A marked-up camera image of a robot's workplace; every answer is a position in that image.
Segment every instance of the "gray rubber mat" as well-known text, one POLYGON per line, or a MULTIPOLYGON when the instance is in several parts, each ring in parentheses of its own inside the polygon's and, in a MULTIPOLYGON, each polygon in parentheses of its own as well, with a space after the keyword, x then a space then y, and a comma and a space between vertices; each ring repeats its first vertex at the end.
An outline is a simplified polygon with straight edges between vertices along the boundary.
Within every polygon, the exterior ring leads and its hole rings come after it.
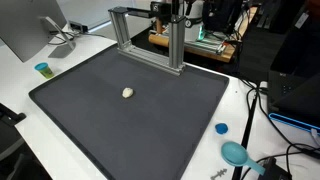
POLYGON ((174 76, 115 46, 30 92, 108 179, 180 179, 229 79, 187 67, 174 76), (125 87, 134 89, 129 99, 125 87))

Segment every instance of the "monitor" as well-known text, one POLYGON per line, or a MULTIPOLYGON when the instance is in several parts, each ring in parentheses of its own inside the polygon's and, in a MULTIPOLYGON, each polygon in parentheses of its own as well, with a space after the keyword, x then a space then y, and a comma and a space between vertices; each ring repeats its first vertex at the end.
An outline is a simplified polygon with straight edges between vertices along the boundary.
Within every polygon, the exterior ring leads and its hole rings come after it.
POLYGON ((59 27, 67 23, 55 0, 1 0, 0 38, 25 62, 47 45, 57 31, 45 19, 50 17, 59 27))

